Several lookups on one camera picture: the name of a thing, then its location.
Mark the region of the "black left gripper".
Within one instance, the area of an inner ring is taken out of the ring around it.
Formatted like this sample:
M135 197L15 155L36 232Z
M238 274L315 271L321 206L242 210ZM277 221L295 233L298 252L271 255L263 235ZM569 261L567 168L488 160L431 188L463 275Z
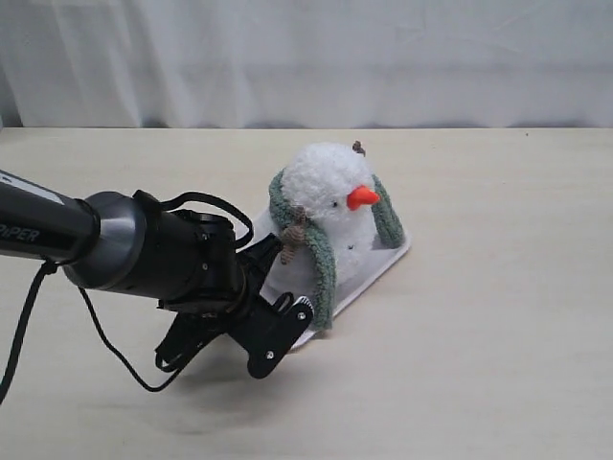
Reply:
M272 236L232 253L223 268L210 267L204 284L175 299L158 302L175 319L167 335L155 349L155 365L165 372L176 372L215 338L228 334L247 313L253 298L260 295L263 282L281 250Z

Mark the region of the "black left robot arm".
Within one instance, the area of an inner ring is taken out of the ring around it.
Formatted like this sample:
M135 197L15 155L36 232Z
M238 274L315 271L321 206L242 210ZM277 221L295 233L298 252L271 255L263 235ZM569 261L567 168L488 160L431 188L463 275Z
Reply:
M260 295L278 242L237 237L235 220L244 220L241 210L199 192L167 201L144 191L71 198L1 175L2 252L59 265L79 288L152 298L173 311L155 351L166 373L228 334L261 379L295 341L290 316Z

